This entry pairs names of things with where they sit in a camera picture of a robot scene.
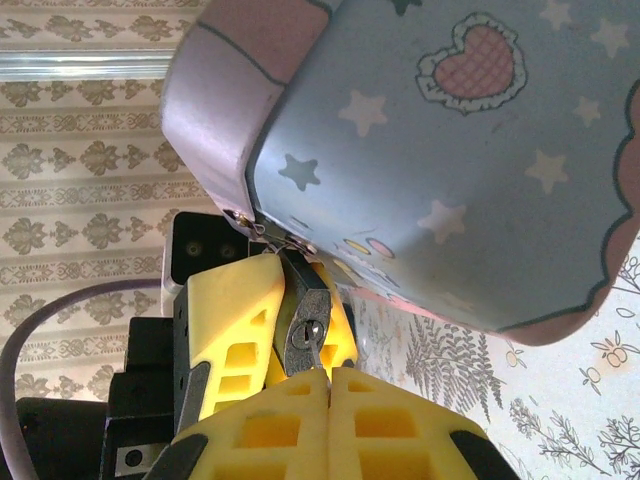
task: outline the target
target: star print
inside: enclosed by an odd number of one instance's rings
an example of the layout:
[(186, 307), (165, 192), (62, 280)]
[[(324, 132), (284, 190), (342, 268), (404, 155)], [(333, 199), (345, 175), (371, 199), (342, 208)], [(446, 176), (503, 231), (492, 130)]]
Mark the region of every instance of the star print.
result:
[(442, 300), (444, 300), (450, 307), (457, 308), (459, 310), (466, 310), (467, 312), (473, 311), (473, 304), (469, 302), (465, 302), (464, 300), (459, 299), (454, 294), (446, 292), (438, 295)]
[(560, 30), (563, 24), (571, 23), (571, 17), (569, 16), (570, 6), (568, 3), (556, 3), (555, 0), (547, 0), (547, 8), (542, 11), (540, 17), (549, 20), (554, 30)]
[(622, 23), (620, 25), (614, 25), (603, 18), (600, 20), (600, 30), (591, 35), (591, 40), (604, 45), (609, 58), (615, 58), (619, 48), (629, 46), (629, 41), (627, 40), (628, 29), (628, 25)]
[(422, 0), (390, 0), (393, 6), (396, 7), (396, 13), (402, 17), (406, 12), (409, 5), (415, 5), (416, 7), (422, 6)]
[(464, 233), (462, 217), (466, 211), (464, 205), (449, 208), (434, 200), (431, 202), (431, 213), (418, 220), (418, 226), (434, 232), (436, 243), (442, 245), (452, 233)]
[(589, 100), (588, 98), (580, 97), (580, 104), (573, 111), (579, 117), (582, 117), (582, 121), (584, 122), (584, 126), (589, 128), (591, 126), (591, 122), (600, 118), (600, 112), (598, 111), (598, 102), (593, 100)]
[(540, 150), (536, 150), (536, 163), (524, 172), (528, 177), (537, 178), (542, 182), (542, 190), (547, 195), (551, 194), (553, 186), (557, 182), (567, 182), (569, 177), (562, 171), (562, 166), (567, 157), (559, 155), (549, 157)]
[(283, 177), (293, 180), (301, 192), (307, 189), (308, 184), (320, 185), (320, 180), (315, 174), (316, 167), (318, 166), (317, 160), (299, 162), (293, 155), (289, 154), (286, 154), (284, 158), (287, 161), (287, 166), (282, 170), (278, 170), (278, 173)]
[(351, 90), (351, 103), (338, 112), (338, 117), (354, 122), (358, 136), (366, 137), (371, 125), (387, 123), (387, 117), (382, 113), (386, 100), (385, 97), (366, 97), (357, 90)]

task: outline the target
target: yellow 3d-printed finger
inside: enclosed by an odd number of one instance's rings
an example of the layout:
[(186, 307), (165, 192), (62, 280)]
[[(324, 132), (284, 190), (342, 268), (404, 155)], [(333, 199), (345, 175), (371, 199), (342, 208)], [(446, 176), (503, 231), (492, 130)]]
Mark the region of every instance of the yellow 3d-printed finger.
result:
[(263, 254), (193, 275), (185, 288), (190, 367), (209, 365), (206, 385), (189, 385), (204, 388), (201, 420), (263, 389), (285, 279), (278, 256)]

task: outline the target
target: fern print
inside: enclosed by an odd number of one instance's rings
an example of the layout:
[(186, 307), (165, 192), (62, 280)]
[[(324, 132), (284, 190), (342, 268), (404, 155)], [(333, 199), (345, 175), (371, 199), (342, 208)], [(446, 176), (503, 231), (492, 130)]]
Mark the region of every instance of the fern print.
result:
[(616, 282), (616, 285), (612, 288), (640, 295), (640, 279), (638, 277), (640, 277), (640, 263), (638, 263), (638, 258), (627, 255), (620, 268), (620, 272), (618, 272), (618, 279), (621, 281)]
[(406, 372), (423, 397), (465, 414), (480, 403), (487, 421), (489, 397), (502, 407), (502, 380), (495, 377), (483, 334), (414, 315)]
[(607, 419), (607, 426), (598, 435), (600, 446), (605, 448), (609, 465), (616, 473), (623, 473), (625, 480), (640, 480), (640, 428), (633, 418), (622, 415), (620, 419)]
[(541, 442), (538, 445), (540, 454), (551, 458), (560, 467), (571, 468), (571, 459), (575, 458), (580, 461), (580, 467), (589, 466), (601, 475), (611, 476), (610, 473), (595, 464), (593, 449), (580, 443), (569, 419), (558, 414), (555, 410), (549, 419), (558, 431), (552, 427), (547, 427), (544, 430), (540, 417), (532, 413), (520, 398), (511, 402), (509, 415), (525, 437), (531, 439), (533, 436), (537, 436)]

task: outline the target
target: wallpaper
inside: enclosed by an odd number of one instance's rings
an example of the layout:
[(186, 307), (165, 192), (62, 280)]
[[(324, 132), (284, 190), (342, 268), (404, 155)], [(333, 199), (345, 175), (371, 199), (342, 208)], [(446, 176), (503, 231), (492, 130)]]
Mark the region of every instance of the wallpaper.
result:
[[(162, 81), (0, 84), (0, 345), (30, 313), (87, 285), (159, 277), (179, 210), (215, 211), (163, 138)], [(106, 400), (132, 316), (159, 292), (71, 307), (22, 350), (18, 396)]]
[(523, 480), (638, 480), (639, 254), (596, 318), (546, 347), (352, 297), (359, 367), (473, 419)]
[[(71, 290), (157, 277), (180, 210), (215, 211), (159, 130), (162, 81), (0, 84), (0, 345)], [(640, 242), (586, 327), (531, 348), (355, 296), (360, 368), (478, 422), (524, 480), (640, 480)], [(19, 397), (106, 400), (129, 319), (97, 297), (29, 339)]]
[(205, 3), (0, 0), (0, 49), (173, 49)]

